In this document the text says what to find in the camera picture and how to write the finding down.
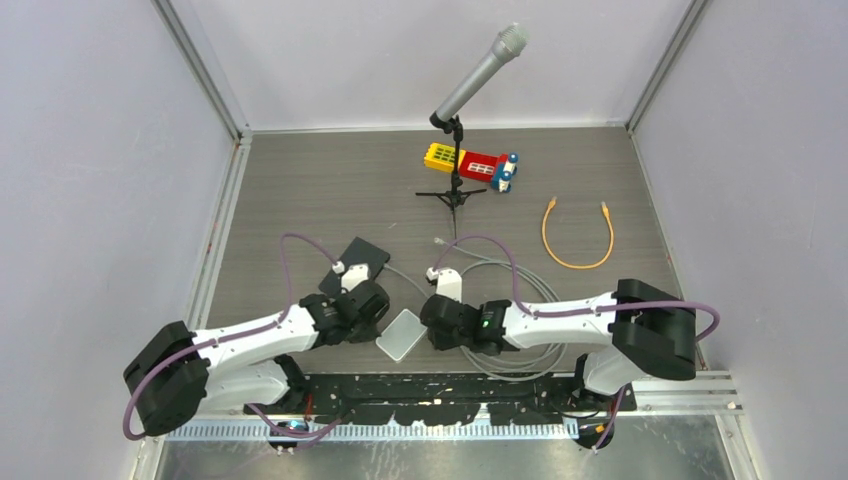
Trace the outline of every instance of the gray cable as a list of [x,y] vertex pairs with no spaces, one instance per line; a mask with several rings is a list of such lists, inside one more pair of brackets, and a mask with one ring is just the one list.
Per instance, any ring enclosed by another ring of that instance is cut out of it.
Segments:
[[[437,238],[436,243],[444,244],[444,241]],[[453,248],[464,253],[464,254],[466,254],[466,255],[469,255],[471,257],[474,257],[474,258],[477,258],[477,259],[480,260],[476,263],[473,263],[472,265],[468,266],[465,270],[460,272],[460,276],[464,276],[469,271],[471,271],[475,268],[478,268],[478,267],[485,266],[485,265],[498,265],[498,266],[505,268],[507,270],[512,270],[509,262],[507,262],[507,261],[486,257],[484,255],[479,255],[477,253],[470,252],[468,250],[465,250],[465,249],[457,247],[457,246],[454,246]],[[424,290],[423,288],[421,288],[420,285],[418,285],[418,282],[416,282],[415,280],[410,278],[405,273],[401,272],[400,270],[397,270],[396,268],[393,268],[390,265],[386,265],[386,269],[389,270],[390,272],[396,273],[401,278],[405,279],[406,281],[408,281],[409,283],[414,285],[415,288],[419,292],[421,292],[421,294],[424,295],[425,297],[430,296],[427,293],[426,290]],[[530,285],[532,285],[533,288],[538,290],[538,292],[542,295],[542,298],[544,298],[545,301],[547,301],[547,302],[559,302],[560,301],[559,296],[557,296],[553,287],[551,287],[543,278],[541,278],[540,276],[536,275],[532,271],[530,271],[530,270],[528,270],[528,269],[526,269],[526,268],[524,268],[520,265],[516,265],[516,269],[517,269],[516,273],[518,273],[518,276],[527,280],[527,282],[530,283]],[[560,361],[562,361],[563,357],[565,356],[566,347],[567,347],[566,344],[551,344],[551,345],[548,345],[548,348],[538,357],[531,359],[531,360],[524,360],[524,361],[503,360],[503,359],[496,358],[496,357],[486,357],[486,358],[484,358],[481,355],[477,355],[474,352],[471,352],[470,350],[468,350],[465,347],[461,347],[461,350],[462,350],[463,355],[465,355],[465,358],[468,359],[468,361],[472,365],[474,365],[478,370],[485,373],[489,377],[497,379],[497,380],[508,381],[508,382],[522,382],[522,381],[534,380],[536,378],[543,377],[543,376],[547,375],[548,373],[550,373],[557,365],[559,365]],[[523,371],[527,371],[527,370],[533,370],[535,368],[538,368],[538,365],[541,362],[548,359],[552,355],[556,355],[556,358],[554,359],[553,363],[551,363],[548,367],[544,368],[542,371],[540,371],[538,373],[534,373],[532,375],[527,375],[527,376],[524,376],[524,377],[507,377],[507,376],[504,376],[504,375],[499,375],[499,374],[492,371],[492,369],[498,369],[498,370],[502,370],[504,372],[518,373],[518,372],[523,372]]]

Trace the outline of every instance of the yellow toy block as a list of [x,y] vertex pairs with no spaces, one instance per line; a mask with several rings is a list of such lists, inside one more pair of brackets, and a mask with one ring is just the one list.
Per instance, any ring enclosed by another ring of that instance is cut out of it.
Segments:
[[[453,157],[456,149],[441,143],[432,143],[427,149],[427,155],[424,156],[424,165],[426,167],[450,173],[453,171]],[[459,165],[462,165],[462,159],[465,158],[465,150],[459,151]]]

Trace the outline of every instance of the toy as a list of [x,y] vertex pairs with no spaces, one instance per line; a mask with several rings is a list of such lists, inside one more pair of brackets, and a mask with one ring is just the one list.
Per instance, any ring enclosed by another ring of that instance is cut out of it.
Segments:
[[509,193],[512,190],[510,180],[516,172],[518,172],[518,154],[510,153],[505,162],[498,163],[490,185],[499,192]]
[[[428,168],[450,173],[453,169],[455,149],[433,143],[424,156]],[[511,190],[510,180],[517,171],[518,154],[502,154],[499,157],[466,150],[459,151],[459,175],[463,178],[485,182],[499,192]]]

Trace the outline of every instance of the white wall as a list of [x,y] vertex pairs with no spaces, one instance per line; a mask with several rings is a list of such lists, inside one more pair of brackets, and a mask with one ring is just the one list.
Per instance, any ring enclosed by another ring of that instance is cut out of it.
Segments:
[[512,21],[530,43],[462,110],[469,128],[623,123],[689,4],[184,2],[254,130],[426,125]]
[[0,5],[0,471],[123,479],[123,368],[187,305],[232,141],[149,1]]
[[713,2],[637,139],[772,478],[843,478],[848,4]]

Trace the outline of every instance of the white cable clip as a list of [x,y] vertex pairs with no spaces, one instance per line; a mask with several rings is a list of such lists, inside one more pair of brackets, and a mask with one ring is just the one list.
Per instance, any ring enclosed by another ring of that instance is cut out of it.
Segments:
[[592,312],[592,315],[594,315],[596,317],[601,316],[601,312],[598,311],[598,303],[600,301],[601,301],[601,297],[595,297],[595,298],[592,299],[591,302],[588,301],[588,300],[586,302],[586,303],[588,303],[586,308],[588,308]]
[[439,278],[439,271],[433,267],[427,269],[427,273],[424,274],[427,277],[427,280],[431,282],[435,282],[437,278]]

